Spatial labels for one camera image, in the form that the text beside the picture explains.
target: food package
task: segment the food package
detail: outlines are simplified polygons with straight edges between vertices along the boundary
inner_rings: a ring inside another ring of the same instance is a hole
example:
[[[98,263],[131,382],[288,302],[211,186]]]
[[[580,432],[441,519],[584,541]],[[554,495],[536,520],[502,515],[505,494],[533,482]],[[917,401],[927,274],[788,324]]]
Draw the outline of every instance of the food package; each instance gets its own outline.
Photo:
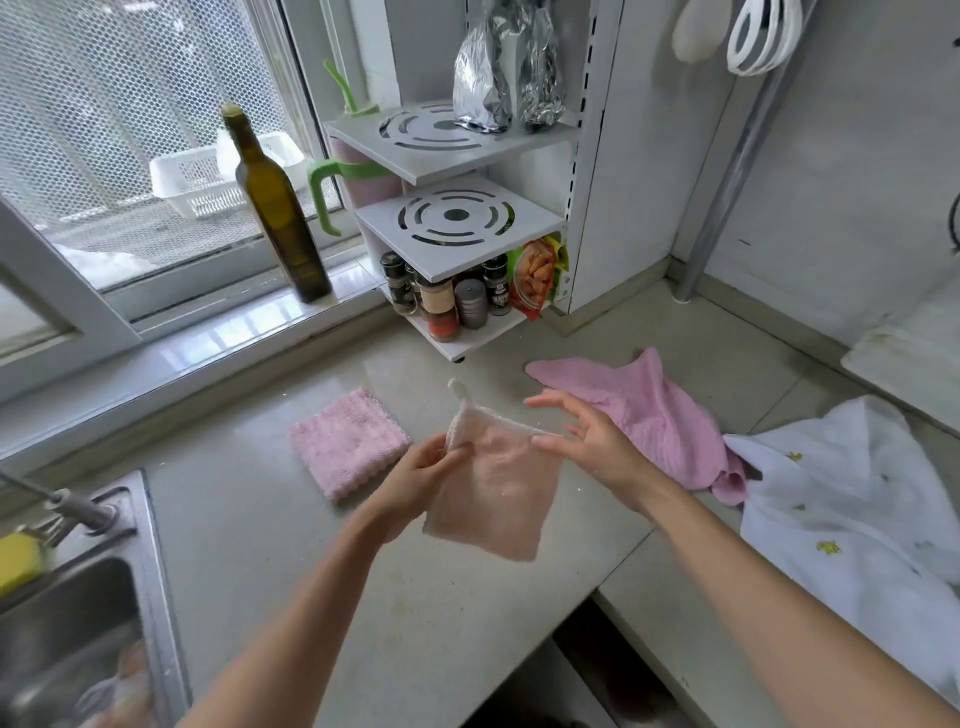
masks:
[[[547,129],[566,111],[553,0],[515,0],[520,31],[517,116],[529,131]]]
[[[87,690],[72,719],[55,723],[79,728],[156,728],[147,650],[142,640],[120,650],[116,674]]]
[[[500,34],[512,26],[509,0],[486,0],[483,17],[467,32],[453,64],[454,123],[503,133],[513,120],[510,88],[500,67]]]
[[[563,271],[569,267],[566,248],[547,235],[507,253],[510,304],[531,321],[540,317]]]

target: aluminum foil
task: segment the aluminum foil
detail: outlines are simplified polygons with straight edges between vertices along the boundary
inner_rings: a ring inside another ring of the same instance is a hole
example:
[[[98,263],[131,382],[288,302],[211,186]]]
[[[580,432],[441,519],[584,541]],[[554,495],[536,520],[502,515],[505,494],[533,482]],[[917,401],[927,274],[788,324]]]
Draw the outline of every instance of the aluminum foil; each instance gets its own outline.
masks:
[[[510,89],[500,67],[500,34],[513,25],[505,2],[488,2],[467,33],[453,65],[455,123],[482,133],[503,133],[513,120]]]
[[[517,80],[519,118],[535,131],[556,124],[566,111],[560,40],[553,25],[553,0],[516,0],[521,55]]]

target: spice packet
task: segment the spice packet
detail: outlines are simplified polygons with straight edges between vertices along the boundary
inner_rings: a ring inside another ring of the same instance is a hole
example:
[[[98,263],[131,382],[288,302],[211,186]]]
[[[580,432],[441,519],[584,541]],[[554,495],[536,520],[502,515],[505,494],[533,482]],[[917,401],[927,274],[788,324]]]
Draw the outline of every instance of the spice packet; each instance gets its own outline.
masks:
[[[569,267],[566,248],[553,235],[525,243],[507,253],[510,304],[531,321],[553,300],[561,271]]]

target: pink dish cloth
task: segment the pink dish cloth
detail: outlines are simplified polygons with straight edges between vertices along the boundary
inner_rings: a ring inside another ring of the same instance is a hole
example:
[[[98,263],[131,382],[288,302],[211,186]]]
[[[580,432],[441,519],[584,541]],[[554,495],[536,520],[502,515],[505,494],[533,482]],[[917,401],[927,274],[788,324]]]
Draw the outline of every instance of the pink dish cloth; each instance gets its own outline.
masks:
[[[446,432],[446,448],[472,443],[473,456],[444,478],[423,533],[505,559],[533,561],[563,462],[530,444],[532,436],[546,434],[542,430],[478,407],[456,379],[449,387],[460,411]]]
[[[407,433],[366,389],[296,423],[290,442],[329,500],[356,490],[410,447]]]
[[[724,445],[709,412],[663,375],[656,349],[619,369],[574,357],[533,361],[525,371],[607,413],[640,452],[687,490],[712,487],[725,505],[746,498],[743,462]]]

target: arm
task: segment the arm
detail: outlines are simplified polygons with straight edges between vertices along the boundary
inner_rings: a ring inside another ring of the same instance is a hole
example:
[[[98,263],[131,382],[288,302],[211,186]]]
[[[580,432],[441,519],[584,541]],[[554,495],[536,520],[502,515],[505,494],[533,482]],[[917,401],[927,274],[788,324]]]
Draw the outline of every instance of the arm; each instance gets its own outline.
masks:
[[[293,601],[217,678],[180,728],[313,725],[373,557],[426,510],[443,476],[469,457],[444,434],[413,446],[360,506]]]
[[[577,417],[534,445],[577,463],[670,539],[686,572],[796,728],[958,728],[940,695],[806,592],[637,451],[611,419],[544,390],[534,407]]]

